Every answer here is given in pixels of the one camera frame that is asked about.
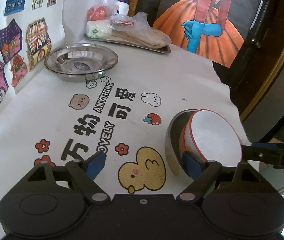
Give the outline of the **stainless steel bowl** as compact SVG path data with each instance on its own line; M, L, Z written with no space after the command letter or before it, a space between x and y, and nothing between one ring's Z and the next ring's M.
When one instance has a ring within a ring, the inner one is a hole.
M176 114L171 120L165 137L165 156L167 164L176 179L188 183L193 180L186 174L183 169L182 155L179 149L179 139L183 127L187 124L195 109L187 109Z

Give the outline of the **red round lid container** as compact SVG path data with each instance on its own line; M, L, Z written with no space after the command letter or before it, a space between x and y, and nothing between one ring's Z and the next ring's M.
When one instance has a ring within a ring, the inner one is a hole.
M103 5L98 7L91 7L87 11L87 20L88 21L98 21L105 20L108 18L107 8Z

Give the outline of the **houses drawing paper sheet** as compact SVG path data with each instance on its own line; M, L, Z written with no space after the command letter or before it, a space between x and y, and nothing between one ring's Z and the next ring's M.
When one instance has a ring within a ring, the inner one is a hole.
M0 0L0 105L64 41L63 0Z

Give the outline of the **orange dress painting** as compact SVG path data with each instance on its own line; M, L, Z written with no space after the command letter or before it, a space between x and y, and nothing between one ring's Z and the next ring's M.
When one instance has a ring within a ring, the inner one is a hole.
M153 26L172 44L230 68L262 0L161 0Z

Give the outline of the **small white red-rimmed bowl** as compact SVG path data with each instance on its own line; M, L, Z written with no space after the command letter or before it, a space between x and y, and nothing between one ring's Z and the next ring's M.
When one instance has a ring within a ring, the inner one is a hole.
M195 143L195 139L192 137L192 132L190 131L188 124L182 129L179 139L179 149L181 152L191 153L199 161L207 161L207 158L202 154Z

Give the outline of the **large white red-rimmed bowl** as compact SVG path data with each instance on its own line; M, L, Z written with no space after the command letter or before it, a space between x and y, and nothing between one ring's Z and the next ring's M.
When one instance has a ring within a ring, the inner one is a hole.
M235 167L242 159L241 142L235 130L218 113L208 109L195 111L187 124L199 150L223 166Z

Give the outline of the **dark wooden door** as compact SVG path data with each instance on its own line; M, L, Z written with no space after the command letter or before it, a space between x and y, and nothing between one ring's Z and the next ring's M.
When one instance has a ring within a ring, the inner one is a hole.
M217 62L213 67L230 88L249 141L257 142L275 125L266 110L259 110L259 104L284 65L284 0L261 0L253 9L249 0L245 2L231 5L233 15L240 18L238 23L250 27L244 43L230 68Z

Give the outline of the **stainless steel plate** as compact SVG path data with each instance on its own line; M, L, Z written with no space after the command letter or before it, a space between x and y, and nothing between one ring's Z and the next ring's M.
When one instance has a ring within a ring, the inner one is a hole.
M118 63L118 55L111 49L91 43L63 46L45 58L48 71L68 82L95 81L104 77Z

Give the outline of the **clear plastic bag of flatbread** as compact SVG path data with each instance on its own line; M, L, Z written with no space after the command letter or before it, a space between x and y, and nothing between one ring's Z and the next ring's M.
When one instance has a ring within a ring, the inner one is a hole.
M92 7L105 6L107 8L112 35L104 38L112 41L127 41L144 45L149 48L162 48L171 44L171 39L165 33L151 27L147 21L147 14L139 12L130 17L117 13L118 0L95 0Z

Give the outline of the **white green packaged food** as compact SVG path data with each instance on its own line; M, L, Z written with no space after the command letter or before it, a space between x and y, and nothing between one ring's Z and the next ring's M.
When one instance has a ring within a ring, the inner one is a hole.
M86 35L90 38L107 38L112 35L110 20L88 21L86 24Z

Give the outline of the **metal tray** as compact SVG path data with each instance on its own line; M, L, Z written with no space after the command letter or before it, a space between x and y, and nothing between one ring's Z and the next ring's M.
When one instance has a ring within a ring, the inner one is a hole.
M149 50L149 51L154 51L154 52L161 53L161 54L169 54L169 53L171 53L170 46L164 46L162 48L149 48L149 47L144 46L144 45L134 44L132 42L127 42L127 41L112 41L112 40L107 40L107 39L104 39L104 38L91 38L91 37L87 36L86 34L84 34L83 36L87 40L96 41L96 42L120 44L120 45L124 45L124 46L129 46L129 47L134 47L134 48L140 48L140 49L145 49L145 50Z

